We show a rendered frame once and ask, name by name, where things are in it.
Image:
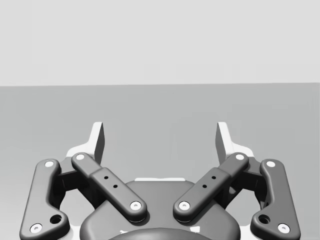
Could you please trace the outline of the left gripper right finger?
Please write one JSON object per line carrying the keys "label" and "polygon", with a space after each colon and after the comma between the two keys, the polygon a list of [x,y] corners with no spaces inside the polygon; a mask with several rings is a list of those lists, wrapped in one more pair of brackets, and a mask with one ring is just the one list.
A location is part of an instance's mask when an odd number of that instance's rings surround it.
{"label": "left gripper right finger", "polygon": [[253,151],[232,141],[225,122],[218,122],[215,147],[219,166],[213,167],[173,205],[174,218],[194,220],[216,201],[226,208],[241,192],[249,190],[259,203],[249,225],[258,239],[300,239],[301,229],[284,164],[276,159],[257,161]]}

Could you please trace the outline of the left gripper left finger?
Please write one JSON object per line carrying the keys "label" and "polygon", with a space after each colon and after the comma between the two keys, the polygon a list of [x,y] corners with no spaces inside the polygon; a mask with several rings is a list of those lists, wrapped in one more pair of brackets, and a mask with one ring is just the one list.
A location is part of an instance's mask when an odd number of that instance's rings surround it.
{"label": "left gripper left finger", "polygon": [[146,202],[110,169],[101,166],[105,147],[102,122],[95,122],[86,143],[68,150],[63,161],[37,163],[22,218],[21,239],[62,239],[71,230],[69,217],[60,207],[66,192],[79,190],[98,208],[104,201],[130,223],[148,216]]}

